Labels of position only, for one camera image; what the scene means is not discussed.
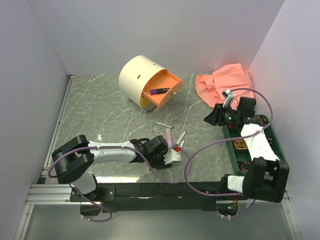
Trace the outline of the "lilac correction tape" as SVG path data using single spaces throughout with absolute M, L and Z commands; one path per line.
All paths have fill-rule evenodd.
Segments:
M 173 145 L 173 139 L 172 139 L 172 134 L 171 134 L 170 128 L 166 128 L 166 138 L 167 138 L 168 148 L 172 149 L 174 145 Z

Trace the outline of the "green capped marker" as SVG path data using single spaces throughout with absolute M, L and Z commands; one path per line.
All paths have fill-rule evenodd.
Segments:
M 177 140 L 177 142 L 174 145 L 174 148 L 178 147 L 180 145 L 180 143 L 183 141 L 184 136 L 186 135 L 186 131 L 183 131 L 182 134 L 180 135 L 179 139 Z

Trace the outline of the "purple highlighter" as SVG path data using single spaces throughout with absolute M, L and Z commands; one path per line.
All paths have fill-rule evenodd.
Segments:
M 165 94 L 170 90 L 170 88 L 156 88 L 156 89 L 150 89 L 149 94 L 150 95 L 160 95 Z

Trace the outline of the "round cream drawer cabinet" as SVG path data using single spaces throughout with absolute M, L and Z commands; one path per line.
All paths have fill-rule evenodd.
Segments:
M 185 82 L 165 67 L 138 55 L 122 68 L 118 86 L 121 92 L 144 111 L 162 108 Z M 167 93 L 150 95 L 150 90 L 170 88 Z

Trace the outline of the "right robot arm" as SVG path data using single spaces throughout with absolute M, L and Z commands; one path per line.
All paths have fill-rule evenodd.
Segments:
M 288 163 L 281 160 L 268 142 L 266 123 L 255 115 L 256 100 L 241 97 L 237 109 L 217 103 L 204 118 L 212 126 L 226 126 L 237 133 L 232 141 L 243 140 L 250 165 L 243 176 L 226 174 L 219 187 L 220 196 L 231 199 L 236 193 L 249 199 L 279 203 L 282 201 L 289 176 Z

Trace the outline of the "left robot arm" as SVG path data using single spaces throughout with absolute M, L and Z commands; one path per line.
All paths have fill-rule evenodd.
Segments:
M 100 195 L 98 182 L 88 168 L 102 163 L 146 163 L 150 169 L 165 169 L 172 166 L 169 147 L 161 135 L 131 139 L 122 143 L 98 143 L 78 135 L 57 148 L 52 154 L 53 164 L 48 177 L 57 178 L 59 184 L 70 184 L 88 201 Z

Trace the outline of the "thin white pen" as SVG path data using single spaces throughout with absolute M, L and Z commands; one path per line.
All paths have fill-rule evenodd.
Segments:
M 156 124 L 156 125 L 165 127 L 165 128 L 169 128 L 169 129 L 173 129 L 173 128 L 174 128 L 174 127 L 171 126 L 171 125 L 168 125 L 168 124 L 165 124 L 165 123 L 161 123 L 161 122 L 158 122 L 158 121 L 153 121 L 153 120 L 151 120 L 150 122 L 153 123 L 153 124 Z

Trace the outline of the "pink cloth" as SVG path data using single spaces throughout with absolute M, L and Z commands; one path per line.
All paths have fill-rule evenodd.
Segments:
M 249 71 L 239 63 L 227 64 L 211 75 L 199 74 L 195 79 L 198 96 L 211 108 L 224 102 L 223 91 L 238 89 L 234 92 L 236 101 L 231 104 L 231 107 L 236 109 L 240 97 L 255 97 L 255 94 L 249 90 L 253 88 Z

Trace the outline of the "yellow rubber bands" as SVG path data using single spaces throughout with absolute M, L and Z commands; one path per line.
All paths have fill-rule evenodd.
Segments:
M 248 146 L 246 144 L 246 141 L 244 139 L 237 139 L 231 141 L 232 146 L 235 150 L 247 150 Z

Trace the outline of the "green compartment tray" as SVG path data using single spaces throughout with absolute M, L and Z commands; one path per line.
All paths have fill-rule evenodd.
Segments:
M 231 124 L 224 125 L 222 127 L 223 135 L 225 139 L 230 139 L 230 138 L 238 138 L 241 136 L 241 129 L 236 128 L 235 126 Z M 264 130 L 265 137 L 268 141 L 268 144 L 275 154 L 275 157 L 279 161 L 285 162 L 286 159 L 283 155 L 283 152 L 281 150 L 281 147 L 279 145 L 279 142 L 276 138 L 276 135 L 272 129 L 271 126 L 269 126 L 267 129 Z M 233 170 L 233 174 L 237 176 L 245 176 L 246 173 L 242 173 L 239 168 L 238 168 L 238 163 L 248 161 L 252 162 L 253 157 L 251 157 L 252 153 L 252 147 L 248 147 L 247 150 L 235 150 L 232 146 L 232 141 L 227 141 L 226 146 L 227 146 L 227 151 L 230 157 L 230 162 Z

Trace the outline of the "coiled band lower compartment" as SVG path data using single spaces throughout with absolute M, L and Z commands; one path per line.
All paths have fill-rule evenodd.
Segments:
M 251 165 L 250 161 L 241 161 L 240 163 L 238 163 L 238 168 L 241 173 L 247 173 L 250 165 Z

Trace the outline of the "black base bar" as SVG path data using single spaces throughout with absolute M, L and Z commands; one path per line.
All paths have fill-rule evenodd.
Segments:
M 124 211 L 202 210 L 215 211 L 217 201 L 245 200 L 241 194 L 223 187 L 221 182 L 200 181 L 192 184 L 200 194 L 185 182 L 177 184 L 99 183 L 97 190 L 85 196 L 102 204 L 103 213 Z

